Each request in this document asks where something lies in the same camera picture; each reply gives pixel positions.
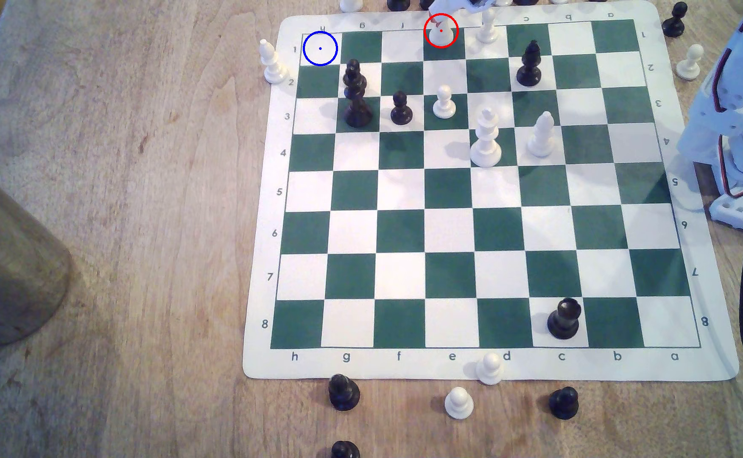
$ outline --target chessboard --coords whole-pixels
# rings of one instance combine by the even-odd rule
[[[244,372],[255,378],[725,380],[739,370],[661,19],[642,0],[496,7],[498,38],[459,11],[296,16],[276,49]],[[541,82],[516,81],[536,40]],[[357,59],[374,117],[346,125]],[[455,115],[433,114],[448,85]],[[413,119],[391,121],[392,95]],[[470,147],[499,115],[498,164]],[[543,112],[554,151],[527,151]],[[580,328],[547,318],[565,297]]]

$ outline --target wooden table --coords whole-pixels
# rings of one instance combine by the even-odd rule
[[[563,382],[463,381],[490,406],[456,422],[441,405],[452,381],[364,380],[340,413],[324,380],[247,379],[270,95],[257,43],[288,16],[338,12],[337,0],[260,4],[8,2],[0,186],[70,247],[78,274],[48,324],[0,348],[0,456],[324,457],[339,439],[373,458],[743,456],[741,350],[725,382],[576,382],[569,422],[539,407]],[[691,8],[672,61],[700,42],[707,71],[743,0]],[[686,111],[698,83],[676,85]],[[736,325],[743,232],[709,227]]]

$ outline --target red circle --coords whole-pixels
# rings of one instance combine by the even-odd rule
[[[447,45],[445,45],[444,47],[439,47],[439,46],[431,43],[431,40],[428,40],[427,39],[427,23],[431,22],[431,19],[433,19],[433,18],[435,18],[437,16],[448,16],[448,17],[450,17],[450,20],[454,21],[454,25],[456,26],[456,34],[454,34],[454,40],[452,42],[448,43]],[[437,14],[435,14],[435,15],[427,18],[427,20],[425,21],[425,25],[423,26],[423,35],[425,36],[425,40],[427,41],[427,44],[431,45],[432,47],[439,48],[439,49],[447,48],[447,47],[453,45],[454,43],[456,43],[456,38],[459,38],[459,24],[456,23],[456,19],[454,19],[454,16],[447,15],[445,13],[437,13]]]

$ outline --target green square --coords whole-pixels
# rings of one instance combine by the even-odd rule
[[[519,189],[521,204],[525,207],[570,204],[564,165],[520,166]]]
[[[341,64],[357,59],[360,62],[360,73],[363,73],[364,62],[382,60],[382,32],[346,32],[341,38]]]
[[[671,203],[669,183],[662,162],[615,164],[622,204]]]
[[[509,92],[510,65],[507,58],[471,59],[468,65],[468,92]]]
[[[407,95],[423,93],[422,62],[383,63],[380,78],[383,95],[394,95],[398,90]]]
[[[552,56],[558,89],[582,89],[601,87],[598,75],[598,59],[594,54]]]
[[[330,254],[326,299],[374,299],[374,254]]]
[[[638,296],[691,296],[679,249],[631,249],[629,255]]]
[[[329,212],[284,213],[281,254],[326,253]]]
[[[423,210],[380,210],[377,212],[377,253],[425,251]]]
[[[425,140],[423,131],[380,132],[381,169],[422,169]]]
[[[527,92],[513,92],[513,117],[516,127],[532,127],[543,112],[550,112],[560,124],[558,117],[558,96],[554,90],[530,90]]]
[[[377,209],[377,171],[348,170],[332,174],[333,210]]]
[[[473,240],[477,251],[524,249],[521,209],[473,209]]]
[[[584,297],[590,348],[643,348],[636,297]]]
[[[426,209],[467,209],[472,207],[471,170],[426,169]]]
[[[470,129],[470,144],[473,144],[479,138],[476,136],[476,129]],[[499,129],[499,136],[496,137],[496,142],[502,147],[502,158],[494,167],[505,167],[508,165],[516,165],[516,130],[512,127],[503,127]],[[478,167],[471,161],[471,167]]]
[[[654,122],[646,87],[605,87],[603,104],[610,124]]]
[[[423,60],[457,60],[465,58],[465,29],[458,30],[459,36],[447,48],[438,48],[423,40]]]
[[[476,297],[473,253],[426,253],[426,297]]]
[[[508,51],[510,57],[521,57],[527,45],[535,40],[539,42],[541,54],[549,56],[550,34],[546,24],[519,24],[508,26]]]
[[[289,149],[289,171],[332,170],[335,160],[335,135],[293,135]]]
[[[564,157],[567,164],[613,162],[609,128],[598,126],[561,126]]]
[[[526,251],[530,297],[579,297],[581,276],[574,251]]]
[[[425,348],[425,300],[374,301],[375,348]]]
[[[371,122],[366,124],[366,126],[355,129],[346,124],[344,120],[344,113],[346,113],[346,109],[352,103],[351,100],[344,97],[337,99],[337,132],[378,132],[380,130],[380,98],[364,97],[363,100],[366,101],[371,110]]]
[[[275,301],[270,348],[318,348],[324,301]]]
[[[578,249],[627,248],[620,205],[579,205],[572,212]]]
[[[592,21],[592,36],[595,39],[595,52],[640,50],[631,19]]]
[[[529,299],[479,299],[479,348],[529,348]]]
[[[337,96],[341,68],[337,65],[298,68],[298,99],[313,99]]]
[[[468,95],[452,94],[450,99],[456,103],[456,113],[448,119],[433,115],[433,103],[436,95],[427,95],[423,98],[425,104],[425,130],[468,129]]]

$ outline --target black pawn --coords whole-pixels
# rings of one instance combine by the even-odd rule
[[[559,420],[569,420],[578,413],[578,391],[571,386],[550,394],[550,412]]]
[[[329,402],[337,410],[346,411],[355,408],[358,401],[360,401],[358,384],[343,374],[333,375],[329,380]]]
[[[516,73],[516,81],[524,87],[533,87],[539,84],[541,80],[541,70],[539,70],[539,64],[541,63],[541,48],[539,48],[539,42],[532,40],[524,55],[521,57],[521,67]]]
[[[332,445],[332,458],[360,458],[360,450],[352,442],[337,441]]]
[[[411,122],[414,112],[406,105],[406,93],[398,90],[394,93],[394,109],[391,110],[391,120],[398,126],[404,126]]]
[[[663,35],[676,38],[685,32],[685,25],[682,18],[688,12],[688,5],[685,2],[676,2],[671,9],[671,17],[663,21]]]
[[[547,318],[547,329],[559,339],[569,339],[578,332],[578,318],[581,316],[581,304],[571,297],[558,302],[558,307]]]

